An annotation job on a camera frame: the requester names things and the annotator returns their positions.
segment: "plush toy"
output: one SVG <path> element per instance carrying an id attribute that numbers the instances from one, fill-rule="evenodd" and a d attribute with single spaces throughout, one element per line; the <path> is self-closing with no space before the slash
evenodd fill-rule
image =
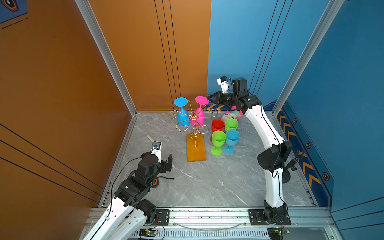
<path id="1" fill-rule="evenodd" d="M 236 110 L 236 107 L 233 106 L 232 107 L 232 111 L 227 111 L 222 117 L 221 117 L 221 120 L 223 122 L 225 122 L 226 120 L 232 118 L 232 119 L 235 119 L 237 121 L 240 121 L 241 120 L 241 116 L 243 115 L 243 113 L 241 111 L 238 111 Z"/>

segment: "orange wooden base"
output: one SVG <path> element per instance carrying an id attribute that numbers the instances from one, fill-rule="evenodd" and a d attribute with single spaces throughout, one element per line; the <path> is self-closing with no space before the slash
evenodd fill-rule
<path id="1" fill-rule="evenodd" d="M 197 147 L 195 147 L 195 141 L 191 138 L 191 134 L 187 134 L 188 162 L 207 160 L 203 135 L 199 134 L 195 139 L 197 142 Z"/>

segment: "green plastic cup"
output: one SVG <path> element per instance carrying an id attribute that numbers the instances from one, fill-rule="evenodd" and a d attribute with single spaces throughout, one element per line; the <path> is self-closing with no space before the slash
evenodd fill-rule
<path id="1" fill-rule="evenodd" d="M 226 134 L 223 131 L 215 131 L 212 134 L 212 143 L 214 147 L 211 148 L 211 153 L 215 156 L 219 156 L 222 153 L 221 146 L 224 145 Z"/>
<path id="2" fill-rule="evenodd" d="M 239 126 L 239 122 L 236 121 L 235 119 L 227 119 L 225 121 L 225 131 L 228 132 L 229 130 L 237 130 L 237 127 Z"/>

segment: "marble floor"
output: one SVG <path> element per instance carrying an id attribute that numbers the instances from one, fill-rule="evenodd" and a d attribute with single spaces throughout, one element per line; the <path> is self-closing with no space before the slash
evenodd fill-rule
<path id="1" fill-rule="evenodd" d="M 205 124 L 211 128 L 213 119 Z M 220 156 L 211 154 L 212 132 L 204 134 L 206 161 L 187 162 L 186 132 L 176 130 L 176 119 L 167 113 L 139 113 L 134 125 L 120 169 L 131 159 L 148 152 L 152 142 L 162 142 L 162 158 L 173 156 L 171 172 L 159 174 L 175 178 L 160 178 L 160 185 L 146 195 L 146 199 L 157 207 L 215 207 L 215 206 L 264 206 L 265 177 L 257 162 L 257 155 L 263 152 L 262 142 L 251 122 L 242 117 L 237 131 L 240 140 L 235 153 Z M 113 192 L 130 172 L 137 169 L 138 160 L 129 163 L 117 178 Z M 288 206 L 312 206 L 306 188 L 301 182 L 300 171 L 291 171 L 291 180 L 283 184 L 283 195 Z"/>

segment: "plastic wine glass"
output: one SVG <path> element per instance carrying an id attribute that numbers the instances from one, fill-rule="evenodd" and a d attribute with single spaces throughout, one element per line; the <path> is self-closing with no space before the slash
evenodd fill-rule
<path id="1" fill-rule="evenodd" d="M 235 119 L 228 119 L 225 121 L 225 131 L 228 132 L 229 130 L 237 130 L 237 127 L 239 126 L 239 122 Z"/>
<path id="2" fill-rule="evenodd" d="M 239 139 L 240 139 L 240 133 L 238 131 L 229 130 L 227 132 L 227 138 L 225 139 L 225 142 L 227 143 L 227 145 L 223 147 L 224 152 L 226 154 L 232 154 L 235 151 L 233 146 L 239 142 Z"/>
<path id="3" fill-rule="evenodd" d="M 200 107 L 198 107 L 195 110 L 196 120 L 192 121 L 192 125 L 196 125 L 196 123 L 195 123 L 195 121 L 196 121 L 196 122 L 198 122 L 200 124 L 200 126 L 203 126 L 204 125 L 205 114 L 204 114 L 204 111 L 202 109 L 202 106 L 208 104 L 209 100 L 206 97 L 203 97 L 203 96 L 197 96 L 195 98 L 195 100 L 196 100 L 196 102 L 198 104 L 200 104 Z"/>
<path id="4" fill-rule="evenodd" d="M 215 131 L 212 134 L 212 143 L 214 146 L 211 148 L 211 153 L 215 156 L 219 156 L 222 153 L 221 146 L 224 145 L 226 135 L 223 131 Z"/>
<path id="5" fill-rule="evenodd" d="M 185 105 L 187 105 L 187 103 L 188 103 L 188 100 L 186 98 L 176 98 L 174 101 L 174 104 L 177 107 L 181 108 L 179 111 L 180 113 L 177 114 L 177 122 L 179 122 L 180 127 L 189 126 L 191 122 L 190 120 L 188 120 L 189 119 L 188 112 L 183 108 Z"/>
<path id="6" fill-rule="evenodd" d="M 225 123 L 221 119 L 215 119 L 212 121 L 212 132 L 224 131 Z"/>

